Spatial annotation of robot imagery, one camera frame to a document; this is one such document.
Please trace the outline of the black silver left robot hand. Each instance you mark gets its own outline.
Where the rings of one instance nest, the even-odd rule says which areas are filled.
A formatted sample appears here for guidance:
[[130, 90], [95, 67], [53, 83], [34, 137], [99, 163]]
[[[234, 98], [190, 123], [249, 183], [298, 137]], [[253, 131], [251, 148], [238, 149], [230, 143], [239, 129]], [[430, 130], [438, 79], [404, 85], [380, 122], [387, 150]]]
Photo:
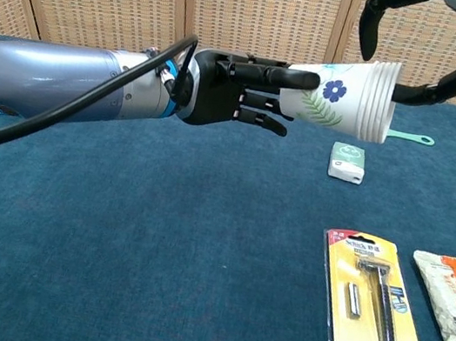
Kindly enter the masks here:
[[189, 125], [239, 121], [285, 137], [286, 127], [267, 113], [287, 116], [281, 90], [316, 90], [320, 76], [286, 61], [226, 50], [197, 50], [189, 64], [179, 118]]

